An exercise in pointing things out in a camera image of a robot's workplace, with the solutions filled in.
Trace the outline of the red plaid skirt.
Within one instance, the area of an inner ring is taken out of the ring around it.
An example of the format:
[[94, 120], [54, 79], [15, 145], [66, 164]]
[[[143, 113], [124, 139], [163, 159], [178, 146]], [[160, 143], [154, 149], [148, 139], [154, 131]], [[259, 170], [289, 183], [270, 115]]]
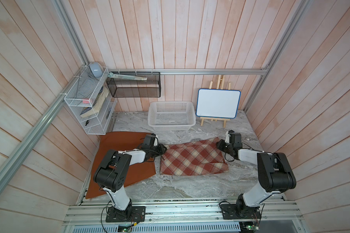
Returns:
[[174, 176], [221, 174], [229, 170], [216, 144], [220, 139], [210, 138], [182, 144], [167, 145], [161, 157], [160, 173]]

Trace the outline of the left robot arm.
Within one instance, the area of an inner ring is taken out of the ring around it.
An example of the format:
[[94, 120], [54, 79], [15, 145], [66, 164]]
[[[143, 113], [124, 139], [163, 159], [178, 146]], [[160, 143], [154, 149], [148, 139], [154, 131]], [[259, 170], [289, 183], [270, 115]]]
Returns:
[[167, 148], [159, 143], [155, 134], [146, 135], [136, 149], [109, 150], [97, 168], [93, 181], [107, 193], [114, 209], [126, 211], [132, 205], [124, 188], [129, 167], [162, 156], [166, 151]]

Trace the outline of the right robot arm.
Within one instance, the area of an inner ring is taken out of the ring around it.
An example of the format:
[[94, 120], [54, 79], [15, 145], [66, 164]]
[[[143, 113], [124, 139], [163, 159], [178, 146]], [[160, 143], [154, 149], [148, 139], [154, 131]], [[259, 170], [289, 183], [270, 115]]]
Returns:
[[225, 140], [216, 144], [217, 148], [234, 159], [257, 166], [258, 182], [248, 192], [241, 194], [236, 202], [237, 210], [250, 211], [276, 193], [284, 193], [297, 185], [295, 175], [284, 153], [244, 149], [240, 133], [226, 132]]

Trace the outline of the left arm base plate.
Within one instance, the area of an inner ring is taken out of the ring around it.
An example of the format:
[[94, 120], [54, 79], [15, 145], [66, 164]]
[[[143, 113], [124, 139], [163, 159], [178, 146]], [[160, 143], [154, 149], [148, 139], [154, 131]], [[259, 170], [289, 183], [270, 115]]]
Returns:
[[145, 206], [129, 206], [126, 210], [118, 210], [114, 207], [109, 207], [106, 217], [106, 222], [144, 222], [145, 221]]

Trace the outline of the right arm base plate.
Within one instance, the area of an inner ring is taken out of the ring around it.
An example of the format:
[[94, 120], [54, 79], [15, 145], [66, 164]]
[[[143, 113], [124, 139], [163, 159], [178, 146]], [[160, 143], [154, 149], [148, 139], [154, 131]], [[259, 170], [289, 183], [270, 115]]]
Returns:
[[224, 220], [231, 219], [261, 219], [258, 207], [247, 207], [243, 204], [220, 204], [221, 213]]

